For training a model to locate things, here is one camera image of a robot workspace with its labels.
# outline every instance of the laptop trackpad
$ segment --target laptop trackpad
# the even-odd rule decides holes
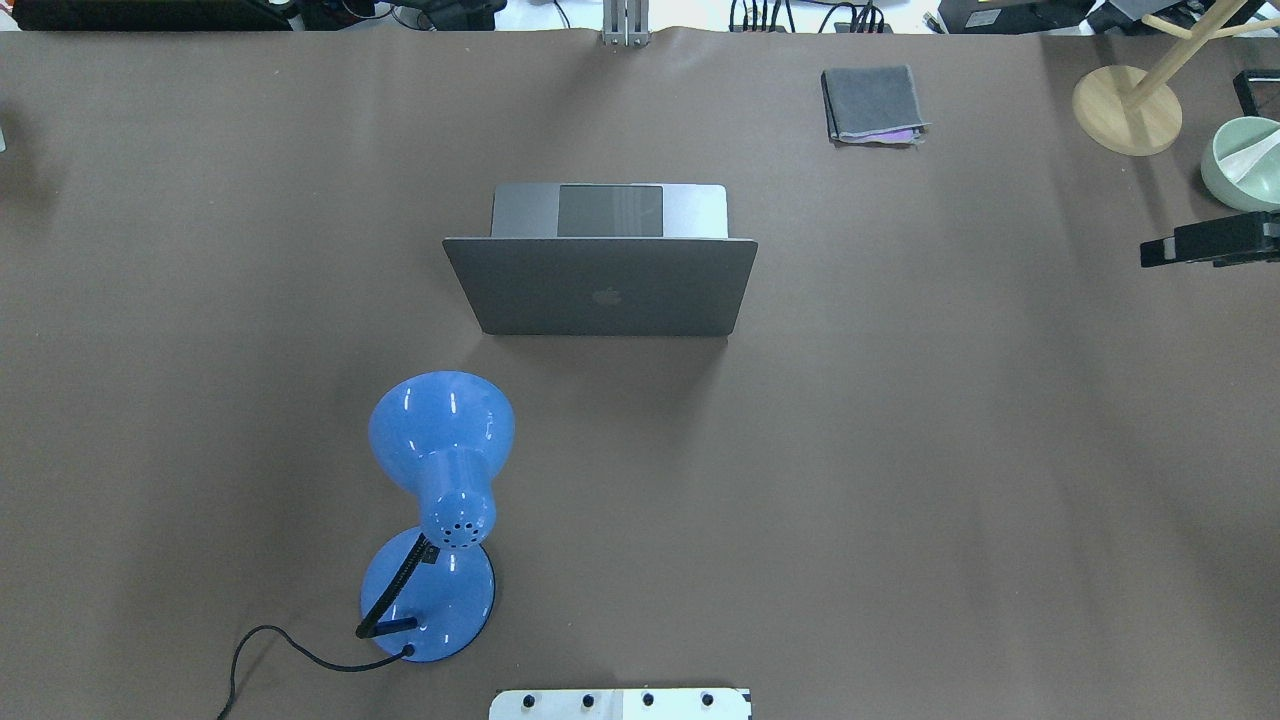
[[[662,187],[562,184],[559,237],[662,237]]]

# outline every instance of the white bracket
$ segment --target white bracket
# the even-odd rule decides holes
[[[605,45],[649,45],[649,0],[604,0],[600,40]]]
[[[489,705],[489,720],[751,720],[751,691],[506,691]]]

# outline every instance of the apple logo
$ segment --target apple logo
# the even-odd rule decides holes
[[[596,305],[617,305],[622,302],[622,293],[612,287],[607,287],[593,292],[591,300],[594,300]]]

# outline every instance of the wooden stand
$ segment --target wooden stand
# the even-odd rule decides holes
[[[1277,5],[1280,0],[1271,3]],[[1107,65],[1084,76],[1071,95],[1076,122],[1100,145],[1124,155],[1155,155],[1172,145],[1183,128],[1183,106],[1165,85],[1169,78],[1215,37],[1280,26],[1277,19],[1224,29],[1243,5],[1244,0],[1219,0],[1189,31],[1153,15],[1142,18],[1146,24],[1179,37],[1178,42],[1149,73],[1129,65]]]

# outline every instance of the lamp shade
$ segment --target lamp shade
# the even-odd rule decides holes
[[[417,496],[420,529],[440,548],[483,542],[497,519],[494,475],[515,438],[507,397],[484,378],[426,373],[392,388],[369,418],[383,471]]]

